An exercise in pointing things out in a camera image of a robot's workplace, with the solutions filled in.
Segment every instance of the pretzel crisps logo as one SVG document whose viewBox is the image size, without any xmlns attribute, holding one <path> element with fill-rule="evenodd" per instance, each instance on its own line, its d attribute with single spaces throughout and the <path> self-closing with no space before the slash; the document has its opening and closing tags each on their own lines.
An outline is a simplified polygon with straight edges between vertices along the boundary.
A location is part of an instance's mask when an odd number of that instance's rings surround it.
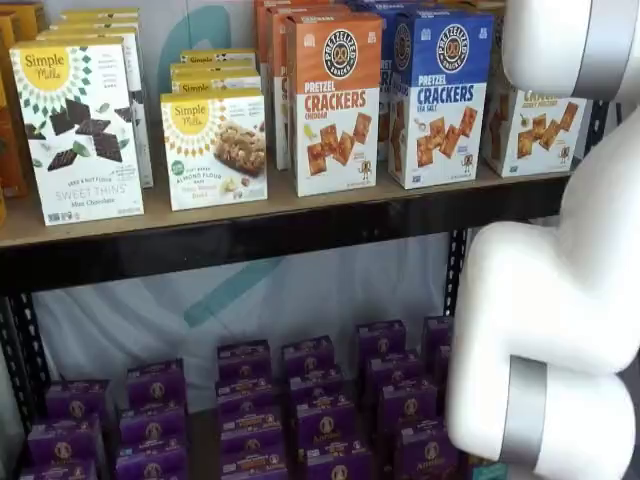
<svg viewBox="0 0 640 480">
<path fill-rule="evenodd" d="M 347 78 L 358 63 L 358 44 L 348 30 L 333 32 L 324 44 L 324 68 L 333 78 Z"/>
</svg>

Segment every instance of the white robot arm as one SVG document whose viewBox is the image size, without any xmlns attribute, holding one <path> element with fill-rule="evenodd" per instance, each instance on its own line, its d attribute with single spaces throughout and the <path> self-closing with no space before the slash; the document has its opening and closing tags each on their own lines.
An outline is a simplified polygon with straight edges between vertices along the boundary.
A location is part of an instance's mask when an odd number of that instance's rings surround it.
<svg viewBox="0 0 640 480">
<path fill-rule="evenodd" d="M 507 76 L 558 96 L 640 98 L 640 0 L 508 0 Z M 640 110 L 585 158 L 558 228 L 498 223 L 463 271 L 447 421 L 467 452 L 559 480 L 622 478 L 635 444 L 616 373 L 640 345 Z"/>
</svg>

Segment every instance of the orange box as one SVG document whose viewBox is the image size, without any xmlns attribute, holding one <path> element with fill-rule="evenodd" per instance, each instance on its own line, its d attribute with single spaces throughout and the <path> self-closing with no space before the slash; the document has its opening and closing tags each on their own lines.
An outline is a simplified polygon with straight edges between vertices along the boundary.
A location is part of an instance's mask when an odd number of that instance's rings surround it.
<svg viewBox="0 0 640 480">
<path fill-rule="evenodd" d="M 289 151 L 298 196 L 376 184 L 382 19 L 292 15 Z"/>
</svg>

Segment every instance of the shelf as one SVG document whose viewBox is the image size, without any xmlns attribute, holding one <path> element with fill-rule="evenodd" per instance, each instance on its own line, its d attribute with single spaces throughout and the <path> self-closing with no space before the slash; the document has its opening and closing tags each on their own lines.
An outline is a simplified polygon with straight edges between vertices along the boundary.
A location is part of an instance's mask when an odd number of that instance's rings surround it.
<svg viewBox="0 0 640 480">
<path fill-rule="evenodd" d="M 478 179 L 297 198 L 288 172 L 269 172 L 269 200 L 172 212 L 166 178 L 144 192 L 145 215 L 45 227 L 34 193 L 7 201 L 0 293 L 32 292 L 190 270 L 525 220 L 557 213 L 568 175 Z"/>
</svg>

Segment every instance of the blue cracker box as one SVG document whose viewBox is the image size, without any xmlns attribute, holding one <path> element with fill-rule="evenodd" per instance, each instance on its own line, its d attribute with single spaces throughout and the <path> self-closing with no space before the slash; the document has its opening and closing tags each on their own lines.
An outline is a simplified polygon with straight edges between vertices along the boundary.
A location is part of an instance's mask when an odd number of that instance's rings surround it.
<svg viewBox="0 0 640 480">
<path fill-rule="evenodd" d="M 253 452 L 282 441 L 282 420 L 277 407 L 220 417 L 222 453 Z"/>
<path fill-rule="evenodd" d="M 120 439 L 124 444 L 185 436 L 184 406 L 173 402 L 125 410 L 120 417 Z"/>
<path fill-rule="evenodd" d="M 282 347 L 284 372 L 288 378 L 306 375 L 335 365 L 333 342 L 328 335 Z"/>
<path fill-rule="evenodd" d="M 179 437 L 123 447 L 116 461 L 118 480 L 172 478 L 187 469 L 187 449 Z"/>
<path fill-rule="evenodd" d="M 389 172 L 404 188 L 475 178 L 492 27 L 465 10 L 398 15 Z"/>
<path fill-rule="evenodd" d="M 227 380 L 216 383 L 218 413 L 225 415 L 276 404 L 277 388 L 269 377 Z"/>
</svg>

